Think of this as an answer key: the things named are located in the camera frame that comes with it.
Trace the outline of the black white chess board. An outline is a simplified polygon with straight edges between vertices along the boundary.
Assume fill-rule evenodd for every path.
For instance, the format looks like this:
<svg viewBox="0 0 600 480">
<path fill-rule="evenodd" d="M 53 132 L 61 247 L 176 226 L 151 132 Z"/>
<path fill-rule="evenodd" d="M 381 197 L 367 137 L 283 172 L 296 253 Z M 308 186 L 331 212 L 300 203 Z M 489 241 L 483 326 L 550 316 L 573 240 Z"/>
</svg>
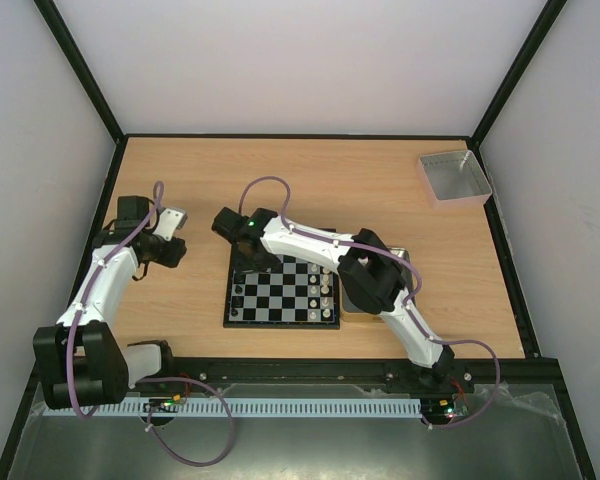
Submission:
<svg viewBox="0 0 600 480">
<path fill-rule="evenodd" d="M 340 328 L 340 282 L 331 271 L 333 319 L 308 320 L 308 268 L 316 264 L 289 255 L 278 257 L 279 273 L 238 273 L 233 247 L 228 270 L 223 326 L 225 328 L 316 329 Z"/>
</svg>

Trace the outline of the gold metal tin tray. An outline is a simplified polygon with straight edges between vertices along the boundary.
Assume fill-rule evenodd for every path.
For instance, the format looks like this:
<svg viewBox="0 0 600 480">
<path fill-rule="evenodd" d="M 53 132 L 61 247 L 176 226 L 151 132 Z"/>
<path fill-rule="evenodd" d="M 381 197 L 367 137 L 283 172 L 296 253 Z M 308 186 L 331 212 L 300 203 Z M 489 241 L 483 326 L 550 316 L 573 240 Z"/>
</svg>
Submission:
<svg viewBox="0 0 600 480">
<path fill-rule="evenodd" d="M 398 295 L 416 285 L 415 274 L 405 265 L 410 263 L 406 250 L 378 250 L 351 247 L 337 267 L 343 295 L 357 311 L 370 315 L 391 312 Z"/>
</svg>

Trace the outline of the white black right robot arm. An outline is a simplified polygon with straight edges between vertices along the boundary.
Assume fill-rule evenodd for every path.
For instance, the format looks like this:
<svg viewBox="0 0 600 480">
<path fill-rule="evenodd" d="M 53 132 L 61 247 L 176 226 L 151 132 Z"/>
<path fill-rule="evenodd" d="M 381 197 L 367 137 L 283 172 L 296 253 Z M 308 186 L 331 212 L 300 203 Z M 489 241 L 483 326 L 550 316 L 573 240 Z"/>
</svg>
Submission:
<svg viewBox="0 0 600 480">
<path fill-rule="evenodd" d="M 414 303 L 421 280 L 409 262 L 391 253 L 373 231 L 328 232 L 290 222 L 272 210 L 259 208 L 244 216 L 228 207 L 216 215 L 211 229 L 232 246 L 240 273 L 274 272 L 282 255 L 335 272 L 353 304 L 381 318 L 398 338 L 423 389 L 435 392 L 450 381 L 455 354 Z M 413 273 L 415 287 L 408 286 L 405 271 Z"/>
</svg>

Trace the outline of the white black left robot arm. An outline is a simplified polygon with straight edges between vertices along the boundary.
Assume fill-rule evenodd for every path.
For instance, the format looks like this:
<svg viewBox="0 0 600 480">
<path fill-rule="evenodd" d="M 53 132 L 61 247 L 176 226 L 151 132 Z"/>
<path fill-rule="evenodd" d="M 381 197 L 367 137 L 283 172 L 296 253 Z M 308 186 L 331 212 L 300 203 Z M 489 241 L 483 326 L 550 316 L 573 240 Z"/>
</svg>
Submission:
<svg viewBox="0 0 600 480">
<path fill-rule="evenodd" d="M 46 405 L 87 408 L 121 402 L 146 378 L 171 370 L 164 340 L 120 348 L 111 331 L 125 290 L 143 279 L 152 263 L 175 268 L 186 253 L 177 230 L 187 214 L 165 208 L 161 196 L 122 196 L 116 218 L 93 241 L 89 270 L 67 310 L 52 326 L 39 328 L 33 350 Z"/>
</svg>

